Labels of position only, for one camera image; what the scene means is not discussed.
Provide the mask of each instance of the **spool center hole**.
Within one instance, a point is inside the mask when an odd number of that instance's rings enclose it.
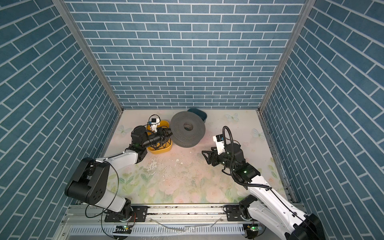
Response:
[[[193,129],[193,125],[190,123],[184,123],[184,129],[187,131],[191,131]]]

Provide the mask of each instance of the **blue brick wall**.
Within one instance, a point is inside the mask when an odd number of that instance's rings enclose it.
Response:
[[[117,110],[51,0],[0,0],[0,239],[52,238]]]
[[[384,2],[317,0],[265,108],[330,239],[384,239]]]
[[[124,108],[253,108],[304,0],[66,1]]]

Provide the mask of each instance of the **yellow bin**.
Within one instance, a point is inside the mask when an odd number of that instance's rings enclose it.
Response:
[[[167,128],[169,128],[169,122],[166,121],[166,120],[161,120],[159,127],[167,127]],[[169,139],[164,146],[165,146],[164,148],[160,148],[158,150],[155,150],[153,147],[147,147],[147,149],[152,154],[160,154],[160,153],[168,152],[172,148],[172,140]]]

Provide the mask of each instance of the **gray spool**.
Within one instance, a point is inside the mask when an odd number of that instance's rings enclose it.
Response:
[[[172,130],[170,138],[180,147],[195,146],[205,134],[203,120],[197,114],[187,111],[176,113],[170,121],[170,128]]]

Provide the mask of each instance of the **floral tablecloth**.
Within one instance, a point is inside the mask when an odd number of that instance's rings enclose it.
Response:
[[[122,197],[134,204],[172,203],[230,203],[238,202],[249,193],[221,172],[222,165],[208,165],[201,154],[215,146],[212,136],[228,126],[233,139],[241,144],[244,157],[258,169],[270,185],[285,197],[271,152],[265,140],[255,110],[204,110],[204,138],[192,148],[173,144],[163,154],[146,155],[138,164],[118,170],[119,190]],[[131,131],[146,124],[152,114],[170,121],[180,111],[175,110],[125,110],[112,137],[105,156],[123,151],[131,143]],[[108,189],[116,191],[117,176],[110,171]]]

